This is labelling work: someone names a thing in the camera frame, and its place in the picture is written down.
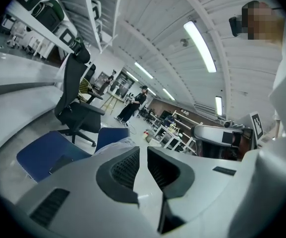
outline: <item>black clothing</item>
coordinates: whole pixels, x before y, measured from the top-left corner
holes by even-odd
[[[127,122],[131,118],[132,114],[134,114],[134,112],[139,108],[139,106],[146,101],[145,93],[140,93],[139,95],[137,95],[135,97],[135,101],[139,101],[139,104],[138,103],[128,104],[122,110],[122,112],[117,116],[120,119],[122,119],[123,122]]]
[[[109,86],[109,84],[111,83],[111,81],[114,79],[113,75],[111,75],[110,77],[108,77],[108,81],[104,82],[103,85],[101,86],[100,90],[98,91],[99,95],[103,95],[104,94],[104,90]]]

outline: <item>yellow chair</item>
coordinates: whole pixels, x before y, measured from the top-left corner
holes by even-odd
[[[91,95],[88,94],[89,89],[93,91],[93,88],[89,81],[83,78],[79,86],[79,98],[81,101],[87,102],[91,98]]]

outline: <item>blue chair seat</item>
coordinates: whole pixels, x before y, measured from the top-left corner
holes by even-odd
[[[22,168],[36,182],[50,176],[49,170],[64,155],[73,161],[91,155],[72,144],[57,131],[51,131],[21,150],[16,158]]]
[[[95,151],[128,136],[130,136],[128,128],[101,128]],[[91,157],[89,153],[72,144],[59,132],[51,131],[22,149],[16,158],[29,176],[36,182],[40,182],[51,175],[49,170],[61,156],[73,161]]]

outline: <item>cable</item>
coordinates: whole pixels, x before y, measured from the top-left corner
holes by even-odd
[[[136,135],[136,134],[137,134],[136,129],[134,128],[134,126],[133,126],[133,125],[131,125],[131,126],[132,126],[132,128],[134,129],[135,133],[134,133],[134,132],[132,132],[132,131],[131,131],[131,129],[129,129],[129,132],[131,132],[133,135]],[[128,127],[128,128],[129,128],[129,126],[128,126],[128,124],[127,124],[127,123],[126,123],[126,124],[124,124],[124,128],[126,128],[126,127]]]

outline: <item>floor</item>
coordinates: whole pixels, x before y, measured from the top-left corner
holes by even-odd
[[[92,104],[100,108],[108,97],[109,94],[105,94],[103,100],[95,99]],[[106,114],[102,116],[101,124],[107,127],[123,127],[114,117],[124,108],[124,104],[118,102],[111,114],[112,105],[107,109]],[[135,179],[134,191],[139,195],[138,199],[142,214],[146,216],[151,225],[157,229],[161,210],[162,192],[147,169],[147,146],[149,144],[143,139],[143,132],[145,129],[150,128],[150,125],[148,125],[143,118],[135,117],[131,117],[128,124],[131,131],[131,138],[136,145],[141,147],[140,169]],[[66,128],[66,126],[61,125],[53,111],[51,111],[20,130],[0,148],[0,195],[16,203],[25,192],[36,185],[18,164],[16,154],[30,142],[49,131],[64,128]],[[83,131],[83,133],[94,140],[98,138],[97,134],[86,131]],[[93,154],[95,151],[95,147],[92,147],[90,142],[80,137],[76,137],[75,144],[89,154]]]
[[[42,63],[48,64],[48,65],[52,65],[54,67],[60,67],[60,65],[58,65],[55,62],[51,62],[48,60],[41,59],[39,57],[39,55],[32,56],[32,55],[27,54],[23,49],[17,49],[17,48],[12,49],[12,48],[8,47],[6,42],[9,39],[10,39],[10,35],[0,33],[0,52],[1,53],[6,53],[6,54],[18,56],[18,57],[27,58],[30,60],[34,60],[34,61],[42,62]]]

